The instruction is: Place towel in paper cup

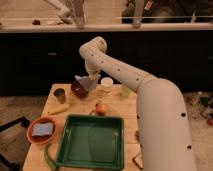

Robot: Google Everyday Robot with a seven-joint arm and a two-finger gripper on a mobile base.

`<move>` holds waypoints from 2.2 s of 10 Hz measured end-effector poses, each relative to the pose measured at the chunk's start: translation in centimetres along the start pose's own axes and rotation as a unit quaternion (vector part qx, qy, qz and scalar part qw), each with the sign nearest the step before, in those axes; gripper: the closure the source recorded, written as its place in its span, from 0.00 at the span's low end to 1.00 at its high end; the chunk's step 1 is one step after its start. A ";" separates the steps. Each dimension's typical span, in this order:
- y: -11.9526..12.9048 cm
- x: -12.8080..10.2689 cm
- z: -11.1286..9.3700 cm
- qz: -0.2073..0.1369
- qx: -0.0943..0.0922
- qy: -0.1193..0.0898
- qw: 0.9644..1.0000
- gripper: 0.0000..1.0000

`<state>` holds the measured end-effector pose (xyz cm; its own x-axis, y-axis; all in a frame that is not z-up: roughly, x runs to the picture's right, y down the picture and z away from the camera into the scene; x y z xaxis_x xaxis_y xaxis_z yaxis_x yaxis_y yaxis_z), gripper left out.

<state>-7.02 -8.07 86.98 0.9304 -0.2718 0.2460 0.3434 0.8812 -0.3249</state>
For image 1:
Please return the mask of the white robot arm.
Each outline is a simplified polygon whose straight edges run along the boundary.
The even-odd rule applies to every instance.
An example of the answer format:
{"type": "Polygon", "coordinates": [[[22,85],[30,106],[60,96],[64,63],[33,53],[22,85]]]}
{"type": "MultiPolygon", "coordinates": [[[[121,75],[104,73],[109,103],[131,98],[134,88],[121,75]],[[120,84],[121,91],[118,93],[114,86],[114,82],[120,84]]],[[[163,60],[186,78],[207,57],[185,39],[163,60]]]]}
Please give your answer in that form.
{"type": "Polygon", "coordinates": [[[103,71],[136,93],[136,114],[144,171],[197,171],[189,118],[180,89],[171,81],[106,54],[95,37],[79,48],[91,78],[103,71]]]}

